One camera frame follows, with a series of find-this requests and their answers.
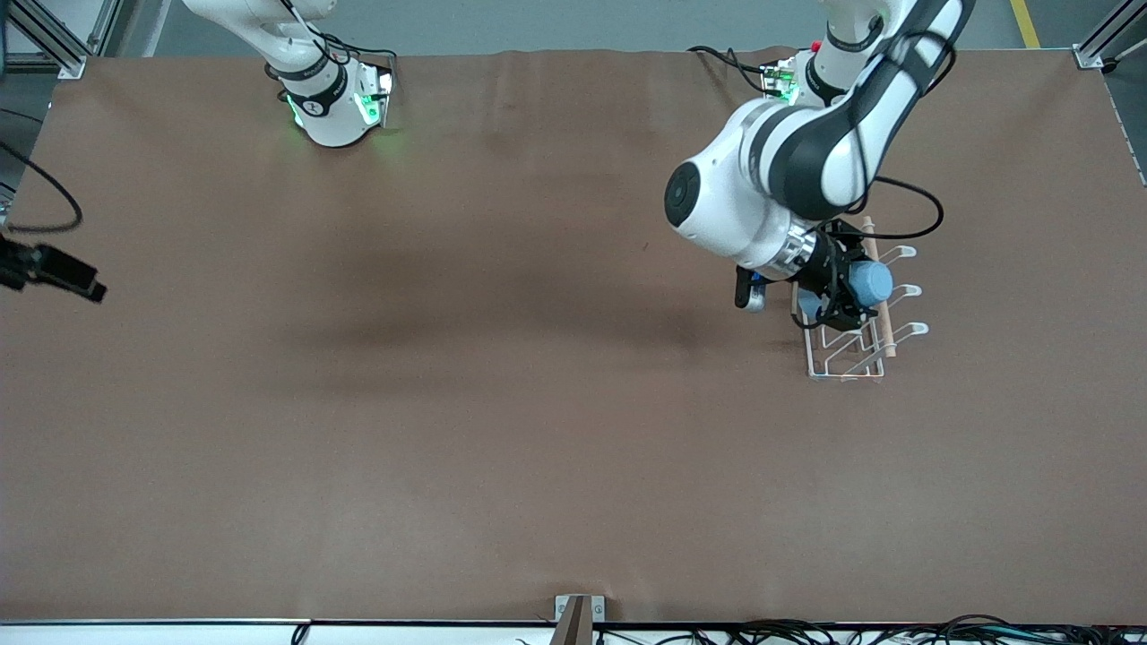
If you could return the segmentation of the blue plastic cup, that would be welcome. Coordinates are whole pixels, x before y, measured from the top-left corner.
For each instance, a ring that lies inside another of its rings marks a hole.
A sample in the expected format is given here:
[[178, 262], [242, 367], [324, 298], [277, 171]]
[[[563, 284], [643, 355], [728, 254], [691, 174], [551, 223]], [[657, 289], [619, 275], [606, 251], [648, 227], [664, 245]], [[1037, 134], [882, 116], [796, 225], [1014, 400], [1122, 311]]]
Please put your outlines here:
[[[858, 262], [849, 269], [849, 285], [855, 289], [857, 305], [876, 309], [892, 296], [894, 275], [883, 262]], [[799, 311], [806, 314], [807, 322], [811, 322], [811, 306], [824, 301], [828, 302], [818, 298], [798, 301]]]

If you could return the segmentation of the brown table cloth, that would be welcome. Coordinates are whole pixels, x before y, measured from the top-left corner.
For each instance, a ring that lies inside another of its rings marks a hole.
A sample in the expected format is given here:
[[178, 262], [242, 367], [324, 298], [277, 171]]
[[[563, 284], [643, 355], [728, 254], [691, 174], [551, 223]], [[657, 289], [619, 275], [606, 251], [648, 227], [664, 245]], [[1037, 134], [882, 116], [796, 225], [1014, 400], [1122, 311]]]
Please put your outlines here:
[[1147, 622], [1147, 189], [1101, 73], [966, 50], [881, 383], [668, 225], [740, 78], [409, 57], [323, 150], [253, 59], [97, 60], [34, 160], [101, 305], [0, 289], [0, 619]]

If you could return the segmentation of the aluminium frame post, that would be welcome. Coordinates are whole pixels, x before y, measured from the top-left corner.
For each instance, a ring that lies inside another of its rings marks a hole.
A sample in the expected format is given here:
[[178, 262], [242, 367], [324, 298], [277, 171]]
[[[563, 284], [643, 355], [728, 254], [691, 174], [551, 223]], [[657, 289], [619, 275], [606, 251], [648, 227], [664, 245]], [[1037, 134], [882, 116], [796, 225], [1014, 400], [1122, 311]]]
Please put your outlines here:
[[79, 79], [89, 59], [110, 52], [131, 0], [0, 0], [0, 76], [53, 73]]
[[1082, 42], [1072, 44], [1074, 64], [1080, 70], [1098, 69], [1103, 73], [1110, 73], [1118, 67], [1118, 62], [1147, 44], [1147, 38], [1144, 38], [1122, 53], [1105, 55], [1108, 48], [1118, 42], [1124, 33], [1144, 17], [1147, 17], [1147, 0], [1117, 0]]

